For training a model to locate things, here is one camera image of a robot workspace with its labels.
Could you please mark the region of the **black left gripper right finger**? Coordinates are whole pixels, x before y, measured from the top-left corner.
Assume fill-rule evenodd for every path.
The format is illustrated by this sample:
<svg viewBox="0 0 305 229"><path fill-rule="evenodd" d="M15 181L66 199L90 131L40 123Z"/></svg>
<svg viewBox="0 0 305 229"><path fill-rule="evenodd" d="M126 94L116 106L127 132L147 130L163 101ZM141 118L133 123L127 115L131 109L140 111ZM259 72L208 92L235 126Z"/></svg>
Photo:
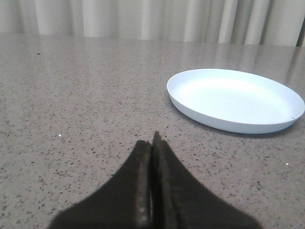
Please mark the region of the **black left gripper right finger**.
<svg viewBox="0 0 305 229"><path fill-rule="evenodd" d="M260 229L256 219L203 186L155 132L152 221L156 229Z"/></svg>

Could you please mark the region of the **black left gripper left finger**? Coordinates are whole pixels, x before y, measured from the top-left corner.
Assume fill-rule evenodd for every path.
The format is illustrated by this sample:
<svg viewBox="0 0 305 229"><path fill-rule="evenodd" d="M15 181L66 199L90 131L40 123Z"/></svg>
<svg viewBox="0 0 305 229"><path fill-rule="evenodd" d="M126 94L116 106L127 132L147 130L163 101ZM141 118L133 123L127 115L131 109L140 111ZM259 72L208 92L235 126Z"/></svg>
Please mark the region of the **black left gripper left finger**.
<svg viewBox="0 0 305 229"><path fill-rule="evenodd" d="M100 189L60 212L50 229L149 229L151 144L139 140Z"/></svg>

